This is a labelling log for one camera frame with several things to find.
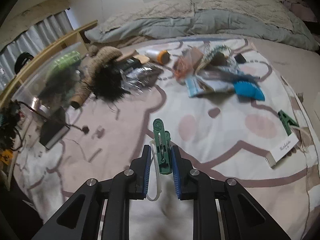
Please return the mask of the left beige pillow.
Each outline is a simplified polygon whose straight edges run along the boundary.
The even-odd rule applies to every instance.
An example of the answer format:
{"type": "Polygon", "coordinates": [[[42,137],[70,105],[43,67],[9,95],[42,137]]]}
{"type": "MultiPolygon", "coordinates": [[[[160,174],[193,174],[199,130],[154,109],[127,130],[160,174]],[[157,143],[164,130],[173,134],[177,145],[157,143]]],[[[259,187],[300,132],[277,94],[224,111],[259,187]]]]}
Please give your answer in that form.
{"type": "Polygon", "coordinates": [[[144,7],[112,15],[99,25],[102,33],[117,29],[126,23],[150,18],[186,18],[195,15],[192,0],[157,0],[146,3],[144,7]]]}

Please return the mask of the green dotted wipes pack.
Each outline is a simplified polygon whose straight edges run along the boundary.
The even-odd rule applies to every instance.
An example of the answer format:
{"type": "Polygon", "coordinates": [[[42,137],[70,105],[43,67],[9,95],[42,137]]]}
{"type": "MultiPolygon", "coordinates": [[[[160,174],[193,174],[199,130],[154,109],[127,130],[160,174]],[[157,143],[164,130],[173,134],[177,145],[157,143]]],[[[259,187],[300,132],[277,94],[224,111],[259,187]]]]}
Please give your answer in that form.
{"type": "Polygon", "coordinates": [[[78,51],[71,51],[53,62],[49,75],[57,75],[66,71],[75,71],[81,63],[81,56],[78,51]]]}

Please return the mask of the green clothespin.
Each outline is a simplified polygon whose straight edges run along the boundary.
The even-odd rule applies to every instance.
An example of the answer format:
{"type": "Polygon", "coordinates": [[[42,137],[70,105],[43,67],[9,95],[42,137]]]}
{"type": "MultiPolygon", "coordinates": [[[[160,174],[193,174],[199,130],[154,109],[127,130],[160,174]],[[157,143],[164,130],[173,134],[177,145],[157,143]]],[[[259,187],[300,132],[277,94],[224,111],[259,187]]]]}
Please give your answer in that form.
{"type": "Polygon", "coordinates": [[[171,136],[164,128],[163,121],[157,118],[153,121],[153,134],[160,174],[171,174],[171,136]]]}
{"type": "Polygon", "coordinates": [[[287,115],[282,110],[280,110],[278,112],[278,117],[279,117],[279,120],[281,121],[287,135],[290,135],[292,133],[291,126],[299,127],[299,125],[295,122],[295,120],[293,120],[289,115],[287,115]]]}

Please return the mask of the blue comb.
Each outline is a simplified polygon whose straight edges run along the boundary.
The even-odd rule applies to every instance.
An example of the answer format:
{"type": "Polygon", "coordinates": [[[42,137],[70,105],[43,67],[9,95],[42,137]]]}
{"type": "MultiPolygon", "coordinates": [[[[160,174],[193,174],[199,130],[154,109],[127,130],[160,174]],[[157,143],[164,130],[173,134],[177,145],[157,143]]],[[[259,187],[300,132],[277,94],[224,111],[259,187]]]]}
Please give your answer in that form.
{"type": "Polygon", "coordinates": [[[238,96],[243,96],[246,98],[265,101],[265,96],[262,90],[255,84],[249,81],[237,81],[233,83],[235,93],[238,96]]]}

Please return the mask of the clear thread spool orange cap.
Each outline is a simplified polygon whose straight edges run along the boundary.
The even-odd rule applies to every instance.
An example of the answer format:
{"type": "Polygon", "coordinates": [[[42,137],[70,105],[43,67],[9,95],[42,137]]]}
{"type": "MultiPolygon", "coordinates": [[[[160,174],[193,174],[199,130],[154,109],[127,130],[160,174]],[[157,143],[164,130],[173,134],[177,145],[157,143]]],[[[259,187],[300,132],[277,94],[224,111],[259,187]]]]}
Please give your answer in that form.
{"type": "Polygon", "coordinates": [[[145,52],[145,56],[147,56],[151,61],[161,65],[170,62],[170,54],[167,50],[149,49],[145,52]]]}

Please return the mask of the clear plastic storage bin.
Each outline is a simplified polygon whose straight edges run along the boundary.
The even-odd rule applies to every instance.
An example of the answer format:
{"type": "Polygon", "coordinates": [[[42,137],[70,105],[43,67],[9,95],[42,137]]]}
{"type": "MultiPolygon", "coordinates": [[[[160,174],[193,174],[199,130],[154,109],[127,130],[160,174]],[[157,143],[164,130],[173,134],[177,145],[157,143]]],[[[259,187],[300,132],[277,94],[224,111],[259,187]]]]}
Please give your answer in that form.
{"type": "Polygon", "coordinates": [[[63,55],[71,52],[78,51],[78,45],[73,44],[71,47],[63,49],[52,58],[48,59],[45,63],[43,63],[33,74],[31,74],[24,83],[18,88],[18,90],[13,94],[12,101],[19,101],[25,103],[33,110],[41,113],[45,117],[51,116],[57,109],[60,107],[67,108],[70,104],[70,99],[75,93],[76,86],[80,83],[80,80],[84,77],[84,72],[81,70],[81,63],[78,66],[77,73],[79,74],[79,81],[74,88],[74,92],[69,93],[68,101],[60,102],[60,104],[43,104],[43,102],[38,98],[39,93],[45,86],[46,77],[48,76],[48,72],[50,71],[50,67],[55,60],[62,57],[63,55]]]}

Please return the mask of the brown yarn cardboard spool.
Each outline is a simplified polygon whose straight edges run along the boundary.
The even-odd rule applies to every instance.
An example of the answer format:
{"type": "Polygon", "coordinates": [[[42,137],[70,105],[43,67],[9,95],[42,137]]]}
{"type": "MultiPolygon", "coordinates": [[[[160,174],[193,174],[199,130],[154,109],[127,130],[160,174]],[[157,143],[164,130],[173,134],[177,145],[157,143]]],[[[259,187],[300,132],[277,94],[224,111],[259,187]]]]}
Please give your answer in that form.
{"type": "Polygon", "coordinates": [[[81,80],[79,87],[76,89],[71,98],[71,106],[74,109],[79,109],[91,94],[92,78],[87,77],[81,80]]]}

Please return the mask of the wooden side shelf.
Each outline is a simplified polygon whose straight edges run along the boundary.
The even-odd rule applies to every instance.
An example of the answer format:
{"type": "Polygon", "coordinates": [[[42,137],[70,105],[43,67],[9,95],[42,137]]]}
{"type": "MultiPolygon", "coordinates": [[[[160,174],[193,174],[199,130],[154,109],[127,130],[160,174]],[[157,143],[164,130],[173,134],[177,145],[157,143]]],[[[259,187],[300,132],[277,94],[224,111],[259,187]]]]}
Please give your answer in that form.
{"type": "Polygon", "coordinates": [[[57,41],[50,44],[43,51],[37,54],[32,61],[30,61],[22,70],[9,82],[7,87],[1,93],[1,108],[7,105],[12,94],[23,84],[23,82],[39,68],[48,59],[62,51],[63,49],[71,47],[73,44],[78,45],[78,51],[81,55],[88,53],[87,46],[90,43],[85,36],[85,32],[98,25],[98,20],[89,22],[82,27],[71,31],[70,33],[59,38],[57,41]]]}

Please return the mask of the black cap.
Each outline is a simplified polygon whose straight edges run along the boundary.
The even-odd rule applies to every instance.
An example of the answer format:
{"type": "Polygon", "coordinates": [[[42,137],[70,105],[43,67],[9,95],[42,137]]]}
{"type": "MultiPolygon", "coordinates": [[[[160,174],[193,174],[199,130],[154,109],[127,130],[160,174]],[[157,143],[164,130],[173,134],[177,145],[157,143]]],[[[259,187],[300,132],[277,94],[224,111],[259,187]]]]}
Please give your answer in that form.
{"type": "Polygon", "coordinates": [[[15,62],[15,66],[14,66],[15,74],[18,74],[20,70],[33,58],[34,58],[33,55],[31,55],[28,52],[23,52],[22,54],[20,54],[15,62]]]}

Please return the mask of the black knit glove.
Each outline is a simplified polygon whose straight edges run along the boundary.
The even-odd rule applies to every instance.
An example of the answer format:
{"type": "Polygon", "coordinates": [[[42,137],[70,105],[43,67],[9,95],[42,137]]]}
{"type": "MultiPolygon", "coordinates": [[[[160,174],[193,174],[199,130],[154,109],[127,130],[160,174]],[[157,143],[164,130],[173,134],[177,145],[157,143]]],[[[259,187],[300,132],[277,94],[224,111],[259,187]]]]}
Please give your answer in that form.
{"type": "Polygon", "coordinates": [[[80,79],[77,71],[76,65],[55,66],[46,77],[45,86],[38,98],[47,105],[68,101],[69,93],[74,92],[80,79]]]}

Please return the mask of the grey duvet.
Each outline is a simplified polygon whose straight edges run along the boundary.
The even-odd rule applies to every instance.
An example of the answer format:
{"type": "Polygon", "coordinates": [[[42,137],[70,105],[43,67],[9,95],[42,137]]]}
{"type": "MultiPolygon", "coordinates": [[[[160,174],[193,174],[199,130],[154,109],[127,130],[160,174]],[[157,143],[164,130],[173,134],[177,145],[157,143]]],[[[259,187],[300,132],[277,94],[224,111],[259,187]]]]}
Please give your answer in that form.
{"type": "Polygon", "coordinates": [[[123,48],[149,40],[187,37],[193,35],[231,34],[260,38],[283,43],[297,48],[317,51],[319,45],[306,25],[296,18],[293,30],[276,27],[236,12],[203,10],[188,18],[146,18],[127,22],[112,30],[103,30],[99,25],[85,32],[85,37],[94,44],[123,48]]]}

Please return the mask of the beige pillow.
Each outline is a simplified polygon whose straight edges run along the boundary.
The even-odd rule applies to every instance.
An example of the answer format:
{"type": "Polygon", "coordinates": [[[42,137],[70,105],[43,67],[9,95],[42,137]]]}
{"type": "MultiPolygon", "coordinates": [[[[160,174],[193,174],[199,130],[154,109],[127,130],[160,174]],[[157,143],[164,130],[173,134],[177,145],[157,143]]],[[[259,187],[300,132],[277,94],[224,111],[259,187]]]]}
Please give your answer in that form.
{"type": "Polygon", "coordinates": [[[202,0],[197,4],[197,9],[227,10],[293,31],[293,24],[287,10],[274,0],[202,0]]]}
{"type": "Polygon", "coordinates": [[[186,18],[195,15],[192,0],[157,0],[146,3],[144,7],[112,15],[99,25],[102,33],[117,29],[126,23],[150,18],[186,18]]]}

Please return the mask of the blue crochet scrunchie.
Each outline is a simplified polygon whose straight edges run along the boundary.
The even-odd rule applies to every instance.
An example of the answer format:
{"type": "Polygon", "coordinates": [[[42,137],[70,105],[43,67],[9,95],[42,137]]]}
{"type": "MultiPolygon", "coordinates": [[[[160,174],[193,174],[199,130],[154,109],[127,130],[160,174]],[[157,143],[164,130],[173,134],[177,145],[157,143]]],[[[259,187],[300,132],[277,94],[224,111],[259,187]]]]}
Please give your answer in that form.
{"type": "Polygon", "coordinates": [[[13,150],[16,138],[16,126],[20,121],[20,105],[16,101],[11,101],[1,109],[1,150],[13,150]]]}

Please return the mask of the black feather hair clip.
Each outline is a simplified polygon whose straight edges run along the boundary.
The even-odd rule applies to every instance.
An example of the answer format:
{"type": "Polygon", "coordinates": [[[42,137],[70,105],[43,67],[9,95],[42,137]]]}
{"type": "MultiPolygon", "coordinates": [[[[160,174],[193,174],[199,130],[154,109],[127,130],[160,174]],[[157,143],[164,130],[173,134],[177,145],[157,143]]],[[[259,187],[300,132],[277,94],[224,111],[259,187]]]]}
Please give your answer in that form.
{"type": "Polygon", "coordinates": [[[119,69],[115,65],[105,65],[95,70],[90,90],[97,99],[116,102],[126,94],[130,94],[122,87],[121,82],[122,77],[119,69]]]}

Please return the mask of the grey curtain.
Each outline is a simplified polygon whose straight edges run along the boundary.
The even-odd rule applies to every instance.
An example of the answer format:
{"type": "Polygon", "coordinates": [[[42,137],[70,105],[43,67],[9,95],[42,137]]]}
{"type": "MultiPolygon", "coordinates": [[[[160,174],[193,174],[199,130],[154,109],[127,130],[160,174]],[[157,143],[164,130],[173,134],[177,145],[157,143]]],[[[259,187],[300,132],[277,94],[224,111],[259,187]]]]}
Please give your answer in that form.
{"type": "Polygon", "coordinates": [[[54,41],[73,30],[67,13],[62,11],[31,26],[1,50],[1,90],[15,76],[14,65],[23,52],[36,56],[54,41]]]}

